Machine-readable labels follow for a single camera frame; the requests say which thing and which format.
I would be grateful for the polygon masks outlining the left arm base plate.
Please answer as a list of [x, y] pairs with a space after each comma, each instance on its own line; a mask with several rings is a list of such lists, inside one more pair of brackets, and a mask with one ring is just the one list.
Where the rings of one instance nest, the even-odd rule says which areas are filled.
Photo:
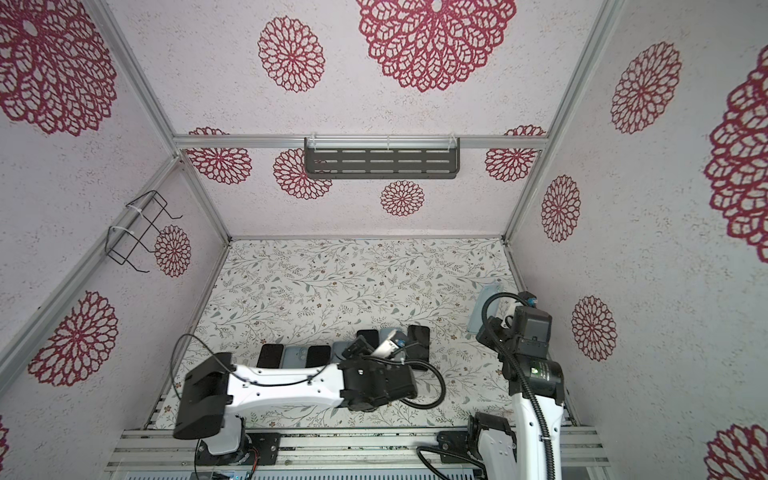
[[282, 435], [279, 433], [241, 433], [216, 435], [201, 440], [194, 462], [197, 466], [273, 466]]

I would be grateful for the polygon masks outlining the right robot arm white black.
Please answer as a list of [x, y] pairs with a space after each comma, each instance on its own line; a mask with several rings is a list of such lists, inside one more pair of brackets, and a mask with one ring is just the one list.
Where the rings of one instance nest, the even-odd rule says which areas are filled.
[[560, 479], [560, 435], [565, 410], [564, 374], [548, 358], [552, 317], [528, 305], [505, 321], [481, 310], [477, 340], [502, 364], [514, 419], [477, 413], [470, 422], [470, 451], [489, 479]]

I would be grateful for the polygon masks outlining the black phone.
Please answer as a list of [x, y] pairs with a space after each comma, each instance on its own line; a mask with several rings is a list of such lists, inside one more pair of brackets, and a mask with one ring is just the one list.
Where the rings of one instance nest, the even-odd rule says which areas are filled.
[[412, 365], [411, 368], [417, 371], [427, 371], [424, 363], [429, 362], [431, 331], [427, 326], [409, 325], [407, 329], [408, 343], [405, 350], [405, 359], [407, 361], [419, 360], [421, 364]]
[[258, 368], [279, 369], [282, 364], [284, 345], [267, 343], [261, 347], [257, 360]]
[[356, 336], [362, 337], [373, 350], [380, 345], [379, 331], [376, 329], [358, 330]]
[[323, 367], [331, 362], [332, 347], [329, 345], [314, 345], [307, 349], [306, 368]]

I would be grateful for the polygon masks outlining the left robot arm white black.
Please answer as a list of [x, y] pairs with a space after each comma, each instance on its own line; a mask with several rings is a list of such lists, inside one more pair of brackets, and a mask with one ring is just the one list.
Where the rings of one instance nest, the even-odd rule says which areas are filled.
[[214, 457], [245, 453], [242, 414], [258, 407], [309, 406], [372, 412], [418, 391], [406, 361], [380, 356], [363, 336], [337, 363], [297, 369], [235, 364], [230, 352], [210, 355], [185, 374], [173, 427], [177, 440], [201, 440]]

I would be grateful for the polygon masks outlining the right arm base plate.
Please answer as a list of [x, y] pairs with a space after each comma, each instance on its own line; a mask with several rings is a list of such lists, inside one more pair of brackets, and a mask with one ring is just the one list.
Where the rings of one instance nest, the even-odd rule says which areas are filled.
[[478, 450], [479, 434], [466, 430], [443, 430], [437, 433], [439, 456], [443, 463], [482, 465]]

